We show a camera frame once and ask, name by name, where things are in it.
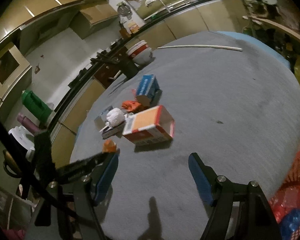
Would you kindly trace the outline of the small orange wrapper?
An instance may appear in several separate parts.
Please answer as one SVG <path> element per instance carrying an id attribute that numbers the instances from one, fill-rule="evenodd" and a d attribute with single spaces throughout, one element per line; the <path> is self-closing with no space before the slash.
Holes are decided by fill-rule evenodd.
<path id="1" fill-rule="evenodd" d="M 111 139 L 107 139 L 103 143 L 102 152 L 103 153 L 115 153 L 117 151 L 117 145 Z"/>

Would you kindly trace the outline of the white medicine box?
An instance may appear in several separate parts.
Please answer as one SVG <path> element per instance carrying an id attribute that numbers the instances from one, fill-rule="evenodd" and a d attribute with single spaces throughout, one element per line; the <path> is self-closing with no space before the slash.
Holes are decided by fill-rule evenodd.
<path id="1" fill-rule="evenodd" d="M 102 111 L 101 114 L 99 114 L 95 119 L 94 119 L 94 124 L 96 129 L 100 132 L 100 129 L 102 129 L 105 126 L 106 123 L 106 114 L 114 109 L 113 106 L 107 107 L 105 110 Z M 115 134 L 121 132 L 125 126 L 125 122 L 121 123 L 119 126 L 116 126 L 114 128 L 106 128 L 103 132 L 101 133 L 101 136 L 103 139 L 107 139 L 111 136 L 114 136 Z"/>

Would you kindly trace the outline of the white tissue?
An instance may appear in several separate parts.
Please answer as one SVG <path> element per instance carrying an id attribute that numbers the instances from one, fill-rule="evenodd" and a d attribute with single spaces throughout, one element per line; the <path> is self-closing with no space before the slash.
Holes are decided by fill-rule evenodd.
<path id="1" fill-rule="evenodd" d="M 125 122 L 126 117 L 123 111 L 119 108 L 114 108 L 106 114 L 106 123 L 105 126 L 100 129 L 100 132 L 103 132 L 106 128 L 114 128 L 119 126 L 121 123 Z"/>

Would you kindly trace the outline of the orange white cardboard box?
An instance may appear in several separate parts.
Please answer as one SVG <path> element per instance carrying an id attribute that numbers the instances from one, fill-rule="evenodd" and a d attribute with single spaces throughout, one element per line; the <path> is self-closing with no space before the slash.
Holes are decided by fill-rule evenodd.
<path id="1" fill-rule="evenodd" d="M 145 146 L 171 141 L 175 121 L 163 105 L 158 105 L 126 119 L 122 136 L 135 146 Z"/>

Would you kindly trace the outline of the blue toothpaste box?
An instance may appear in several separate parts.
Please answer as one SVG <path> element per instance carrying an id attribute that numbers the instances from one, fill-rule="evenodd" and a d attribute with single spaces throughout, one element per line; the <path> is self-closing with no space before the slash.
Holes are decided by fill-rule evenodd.
<path id="1" fill-rule="evenodd" d="M 160 86 L 156 76 L 154 74 L 145 74 L 137 87 L 135 98 L 137 102 L 148 107 L 159 90 Z"/>

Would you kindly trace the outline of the purple bottle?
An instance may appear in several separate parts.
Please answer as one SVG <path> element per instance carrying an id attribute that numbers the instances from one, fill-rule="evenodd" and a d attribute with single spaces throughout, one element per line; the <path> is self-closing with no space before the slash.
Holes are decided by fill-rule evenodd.
<path id="1" fill-rule="evenodd" d="M 17 116 L 18 122 L 24 126 L 31 134 L 36 134 L 40 132 L 40 128 L 33 123 L 27 116 L 19 113 Z"/>

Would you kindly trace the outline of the white plastic jug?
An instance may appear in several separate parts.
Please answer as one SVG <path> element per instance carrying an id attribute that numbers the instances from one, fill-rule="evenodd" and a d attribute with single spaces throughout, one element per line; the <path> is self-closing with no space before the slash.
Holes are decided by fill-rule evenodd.
<path id="1" fill-rule="evenodd" d="M 8 133 L 22 146 L 22 154 L 31 162 L 35 152 L 34 136 L 24 126 L 15 126 Z"/>

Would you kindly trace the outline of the green thermos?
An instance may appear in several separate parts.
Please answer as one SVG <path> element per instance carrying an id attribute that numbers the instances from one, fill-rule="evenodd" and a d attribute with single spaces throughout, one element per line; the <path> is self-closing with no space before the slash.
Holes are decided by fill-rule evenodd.
<path id="1" fill-rule="evenodd" d="M 47 125 L 53 110 L 31 90 L 23 90 L 23 105 L 42 123 Z"/>

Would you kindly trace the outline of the red plastic basket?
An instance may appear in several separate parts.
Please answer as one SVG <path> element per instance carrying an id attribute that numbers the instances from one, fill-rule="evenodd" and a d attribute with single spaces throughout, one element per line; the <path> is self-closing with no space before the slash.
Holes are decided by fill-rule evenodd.
<path id="1" fill-rule="evenodd" d="M 300 151 L 283 184 L 269 201 L 278 223 L 293 209 L 300 209 Z"/>

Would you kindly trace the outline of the blue plastic bag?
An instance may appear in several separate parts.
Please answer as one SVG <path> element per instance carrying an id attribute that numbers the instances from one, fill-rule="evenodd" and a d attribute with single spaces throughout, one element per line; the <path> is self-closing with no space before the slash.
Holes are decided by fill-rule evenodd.
<path id="1" fill-rule="evenodd" d="M 294 232 L 300 227 L 300 209 L 292 209 L 280 222 L 282 240 L 291 239 Z"/>

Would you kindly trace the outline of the black chopstick holder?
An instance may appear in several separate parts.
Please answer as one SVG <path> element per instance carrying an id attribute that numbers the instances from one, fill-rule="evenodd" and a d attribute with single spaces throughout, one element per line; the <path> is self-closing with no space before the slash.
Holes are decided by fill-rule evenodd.
<path id="1" fill-rule="evenodd" d="M 118 68 L 127 79 L 133 78 L 139 72 L 138 67 L 125 53 L 118 53 L 112 57 L 102 53 L 97 53 L 97 56 L 92 57 L 90 62 L 92 64 L 102 63 L 110 67 Z"/>

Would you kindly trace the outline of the white red bowl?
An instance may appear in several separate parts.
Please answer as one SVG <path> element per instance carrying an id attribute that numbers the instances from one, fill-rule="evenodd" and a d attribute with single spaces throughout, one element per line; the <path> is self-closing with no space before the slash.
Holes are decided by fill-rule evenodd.
<path id="1" fill-rule="evenodd" d="M 145 40 L 136 43 L 126 52 L 127 56 L 137 65 L 144 66 L 150 63 L 152 49 Z"/>

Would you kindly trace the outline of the long white stick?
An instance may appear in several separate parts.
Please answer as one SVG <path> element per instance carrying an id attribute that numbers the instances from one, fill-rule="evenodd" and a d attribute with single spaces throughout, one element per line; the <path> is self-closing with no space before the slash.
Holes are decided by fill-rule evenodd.
<path id="1" fill-rule="evenodd" d="M 200 45 L 200 44 L 194 44 L 194 45 L 176 45 L 176 46 L 161 46 L 157 49 L 173 49 L 173 48 L 213 48 L 213 49 L 224 49 L 224 50 L 232 50 L 232 51 L 239 51 L 242 52 L 242 48 L 238 47 L 231 47 L 231 46 L 220 46 L 220 45 Z"/>

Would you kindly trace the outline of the range hood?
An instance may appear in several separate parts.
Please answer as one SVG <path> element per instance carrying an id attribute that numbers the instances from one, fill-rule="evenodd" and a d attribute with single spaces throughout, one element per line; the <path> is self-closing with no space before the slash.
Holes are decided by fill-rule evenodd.
<path id="1" fill-rule="evenodd" d="M 66 29 L 74 16 L 82 9 L 107 4 L 109 0 L 76 0 L 49 9 L 21 25 L 18 48 L 29 50 Z"/>

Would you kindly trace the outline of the metal shelf rack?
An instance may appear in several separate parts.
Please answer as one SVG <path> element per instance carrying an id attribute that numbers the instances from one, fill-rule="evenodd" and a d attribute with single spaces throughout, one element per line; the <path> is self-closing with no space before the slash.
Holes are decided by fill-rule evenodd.
<path id="1" fill-rule="evenodd" d="M 300 15 L 288 0 L 241 0 L 248 21 L 244 32 L 266 43 L 290 64 L 300 83 Z"/>

